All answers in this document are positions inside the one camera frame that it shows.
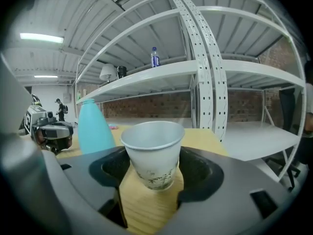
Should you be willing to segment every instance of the yellow wood tabletop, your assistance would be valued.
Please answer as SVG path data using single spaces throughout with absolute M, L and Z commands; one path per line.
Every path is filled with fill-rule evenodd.
M 120 136 L 131 126 L 119 126 L 112 130 L 116 146 L 122 145 Z M 212 131 L 208 129 L 185 129 L 183 146 L 207 150 L 223 156 L 227 152 Z M 78 137 L 73 136 L 72 146 L 57 155 L 57 158 L 79 156 Z M 120 195 L 128 231 L 133 234 L 149 235 L 159 231 L 171 219 L 177 209 L 177 195 L 183 190 L 183 177 L 177 169 L 173 185 L 166 191 L 157 192 L 146 188 L 138 179 L 131 165 L 121 185 Z

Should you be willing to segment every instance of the fluorescent light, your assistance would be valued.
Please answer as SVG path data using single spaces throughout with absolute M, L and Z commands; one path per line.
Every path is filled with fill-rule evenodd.
M 34 34 L 34 33 L 20 33 L 21 39 L 30 39 L 30 40 L 41 40 L 62 44 L 64 38 L 63 37 L 54 37 L 42 34 Z
M 35 75 L 35 78 L 42 78 L 42 77 L 46 77 L 46 78 L 58 78 L 58 76 L 46 76 L 46 75 Z

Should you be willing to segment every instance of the black chair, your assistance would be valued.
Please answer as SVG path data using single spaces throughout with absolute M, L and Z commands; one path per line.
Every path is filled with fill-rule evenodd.
M 293 118 L 293 113 L 295 109 L 295 97 L 294 97 L 294 88 L 292 89 L 286 89 L 279 91 L 279 99 L 280 99 L 280 104 L 282 107 L 283 111 L 283 119 L 284 119 L 284 125 L 283 125 L 283 130 L 290 132 L 291 130 L 291 125 L 292 125 L 292 118 Z M 286 150 L 286 153 L 290 154 L 292 151 L 292 147 Z M 281 166 L 279 171 L 282 171 L 286 162 L 284 157 L 281 159 L 275 159 L 275 158 L 267 158 L 265 162 L 267 163 L 268 161 L 272 161 L 278 165 Z M 288 188 L 289 191 L 292 191 L 294 188 L 294 180 L 293 180 L 293 174 L 292 172 L 295 172 L 295 178 L 297 178 L 300 174 L 300 170 L 295 167 L 293 164 L 289 166 L 287 169 L 287 174 L 290 179 L 291 187 Z

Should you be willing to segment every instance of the teal bottle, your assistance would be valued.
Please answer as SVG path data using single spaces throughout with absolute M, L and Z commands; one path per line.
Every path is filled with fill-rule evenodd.
M 78 118 L 78 140 L 83 154 L 116 146 L 112 132 L 94 99 L 83 102 Z

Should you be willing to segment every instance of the white cup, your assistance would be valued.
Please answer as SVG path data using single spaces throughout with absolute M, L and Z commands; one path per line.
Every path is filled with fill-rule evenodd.
M 125 130 L 121 142 L 135 170 L 149 189 L 165 190 L 174 182 L 184 128 L 169 121 L 151 121 Z

